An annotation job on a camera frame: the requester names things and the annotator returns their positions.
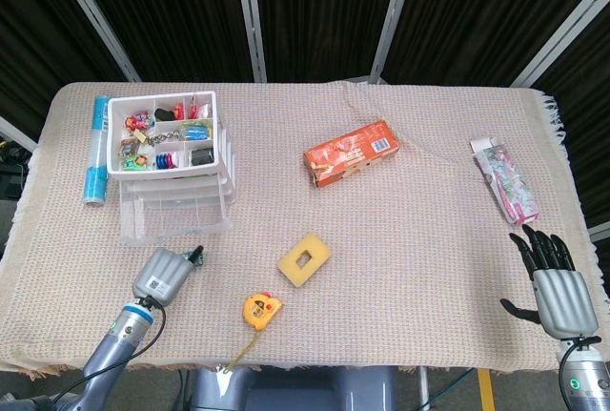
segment robot finger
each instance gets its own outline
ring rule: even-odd
[[[568,246],[561,240],[559,236],[551,235],[551,240],[553,244],[555,244],[555,248],[558,252],[559,263],[561,263],[561,268],[566,269],[568,271],[576,271],[574,267],[574,261],[572,261],[572,256],[570,256],[570,251],[568,251]]]
[[[532,251],[534,253],[534,260],[538,265],[539,269],[548,270],[550,268],[549,262],[546,259],[546,255],[544,254],[544,249],[542,248],[542,243],[540,239],[536,235],[536,232],[529,227],[528,225],[523,225],[523,231],[529,237],[530,243],[532,244]]]
[[[537,231],[536,236],[542,244],[542,249],[544,249],[544,255],[546,256],[546,260],[549,262],[549,266],[551,268],[555,268],[556,270],[560,270],[561,268],[563,268],[559,261],[557,252],[555,251],[555,245],[553,244],[553,241],[551,241],[549,236],[545,235],[541,231]]]
[[[513,240],[515,244],[517,244],[518,251],[521,252],[523,264],[527,269],[527,274],[530,276],[530,280],[534,280],[533,274],[538,269],[538,265],[534,261],[534,255],[532,254],[530,246],[528,246],[527,242],[521,239],[520,236],[517,236],[514,233],[509,233],[508,236]]]

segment yellow sponge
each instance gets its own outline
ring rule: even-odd
[[[311,258],[301,267],[298,260],[303,255]],[[300,287],[330,256],[331,249],[315,234],[308,233],[277,263],[277,268],[295,287]]]

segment beige tablecloth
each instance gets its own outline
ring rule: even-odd
[[[558,344],[498,303],[534,307],[519,252],[473,161],[469,140],[508,146],[541,209],[535,227],[562,236],[610,339],[607,296],[585,230],[553,104],[540,92],[485,88],[256,84],[72,84],[62,89],[0,262],[0,368],[82,367],[153,251],[118,243],[117,183],[99,209],[81,202],[93,99],[215,90],[234,140],[234,228],[165,241],[204,244],[205,266],[168,308],[159,342],[134,365],[212,365],[252,337],[245,297],[285,306],[249,364],[557,367]],[[302,152],[385,119],[402,149],[360,175],[315,189]],[[277,261],[305,233],[333,256],[296,289]],[[149,335],[156,330],[158,322]],[[608,359],[608,342],[601,347]]]

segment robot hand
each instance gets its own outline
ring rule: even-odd
[[[610,375],[600,353],[590,347],[601,338],[593,337],[599,325],[584,279],[558,236],[549,237],[527,225],[523,231],[531,248],[517,235],[510,238],[521,252],[538,310],[518,308],[505,298],[500,303],[511,315],[538,323],[561,340],[559,390],[568,410],[610,411]]]
[[[521,252],[538,310],[520,309],[504,298],[500,303],[516,318],[541,324],[555,339],[592,336],[599,328],[598,319],[587,286],[575,270],[567,246],[558,236],[549,238],[527,225],[523,225],[523,231],[529,237],[531,249],[519,236],[511,233],[510,238]]]

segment yellow tape measure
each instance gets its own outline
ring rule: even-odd
[[[267,327],[275,313],[282,307],[282,302],[273,298],[269,292],[262,292],[248,297],[244,302],[244,319],[254,327],[254,337],[248,345],[232,360],[231,363],[223,370],[223,373],[229,373],[235,368],[239,361],[248,354],[258,339],[260,333]]]

